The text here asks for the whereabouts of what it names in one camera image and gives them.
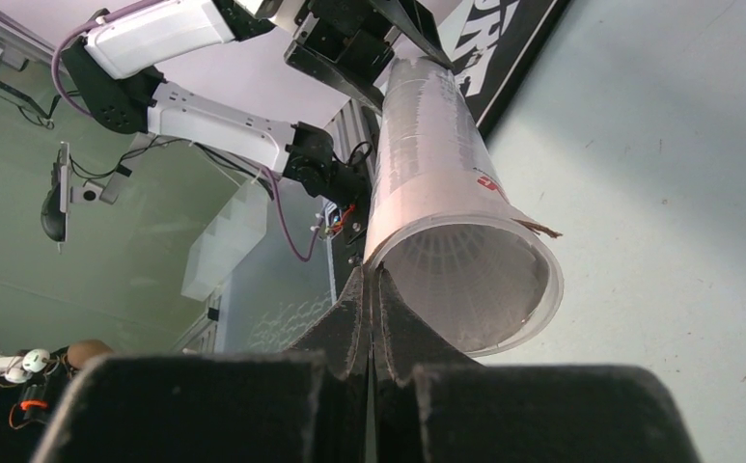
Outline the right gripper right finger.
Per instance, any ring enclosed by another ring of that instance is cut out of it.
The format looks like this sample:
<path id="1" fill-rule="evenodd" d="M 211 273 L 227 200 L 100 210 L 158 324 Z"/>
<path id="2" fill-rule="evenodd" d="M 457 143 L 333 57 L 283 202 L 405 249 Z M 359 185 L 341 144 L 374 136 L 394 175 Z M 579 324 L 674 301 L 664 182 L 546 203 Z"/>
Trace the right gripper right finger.
<path id="1" fill-rule="evenodd" d="M 696 462 L 669 392 L 627 365 L 487 367 L 379 268 L 370 286 L 382 462 Z"/>

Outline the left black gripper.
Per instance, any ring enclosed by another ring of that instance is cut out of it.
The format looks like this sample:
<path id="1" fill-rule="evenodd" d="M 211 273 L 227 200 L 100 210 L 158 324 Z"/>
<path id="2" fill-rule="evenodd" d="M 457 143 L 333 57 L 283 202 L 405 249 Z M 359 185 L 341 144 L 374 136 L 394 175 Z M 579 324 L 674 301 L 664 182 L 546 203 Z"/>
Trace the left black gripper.
<path id="1" fill-rule="evenodd" d="M 432 12 L 414 0 L 305 1 L 284 62 L 381 115 L 384 94 L 374 83 L 401 34 L 438 65 L 454 67 Z"/>

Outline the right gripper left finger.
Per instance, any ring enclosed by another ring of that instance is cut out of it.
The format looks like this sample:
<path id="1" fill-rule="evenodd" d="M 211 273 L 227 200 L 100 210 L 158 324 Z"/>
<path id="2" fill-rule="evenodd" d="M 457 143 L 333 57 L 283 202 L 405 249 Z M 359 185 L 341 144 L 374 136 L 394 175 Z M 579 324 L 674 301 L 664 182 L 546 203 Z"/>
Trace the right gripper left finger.
<path id="1" fill-rule="evenodd" d="M 365 273 L 274 353 L 112 355 L 66 388 L 36 462 L 361 462 Z"/>

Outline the white shuttlecock tube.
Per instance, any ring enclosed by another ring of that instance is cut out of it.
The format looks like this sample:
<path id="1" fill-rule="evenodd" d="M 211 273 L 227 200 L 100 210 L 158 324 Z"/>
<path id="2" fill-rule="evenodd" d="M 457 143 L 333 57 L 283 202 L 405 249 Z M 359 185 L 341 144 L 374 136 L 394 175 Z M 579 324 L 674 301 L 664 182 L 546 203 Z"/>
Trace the white shuttlecock tube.
<path id="1" fill-rule="evenodd" d="M 453 74 L 432 60 L 393 64 L 378 144 L 365 263 L 390 233 L 435 216 L 517 219 L 543 243 L 556 236 L 511 204 Z"/>

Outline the white shuttlecock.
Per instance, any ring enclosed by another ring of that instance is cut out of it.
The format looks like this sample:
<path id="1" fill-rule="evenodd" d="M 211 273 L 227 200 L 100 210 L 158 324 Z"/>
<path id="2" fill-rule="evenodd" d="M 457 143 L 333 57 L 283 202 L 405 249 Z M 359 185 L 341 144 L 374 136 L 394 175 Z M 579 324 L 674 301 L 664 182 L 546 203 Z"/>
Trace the white shuttlecock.
<path id="1" fill-rule="evenodd" d="M 463 352 L 509 340 L 537 308 L 549 268 L 524 238 L 474 224 L 420 231 L 383 259 L 404 302 Z"/>

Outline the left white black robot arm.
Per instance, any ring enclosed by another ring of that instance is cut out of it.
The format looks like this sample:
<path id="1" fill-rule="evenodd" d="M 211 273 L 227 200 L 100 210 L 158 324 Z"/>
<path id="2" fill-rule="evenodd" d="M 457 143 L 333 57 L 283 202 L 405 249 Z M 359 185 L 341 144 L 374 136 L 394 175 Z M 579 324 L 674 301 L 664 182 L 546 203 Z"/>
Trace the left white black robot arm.
<path id="1" fill-rule="evenodd" d="M 356 167 L 334 156 L 332 137 L 307 123 L 272 121 L 194 95 L 168 81 L 161 62 L 212 45 L 291 33 L 285 63 L 374 111 L 375 83 L 398 37 L 444 68 L 435 18 L 417 1 L 139 1 L 100 10 L 55 49 L 54 83 L 66 72 L 77 110 L 120 134 L 150 133 L 243 155 L 270 178 L 299 182 L 313 197 L 356 203 L 369 191 Z"/>

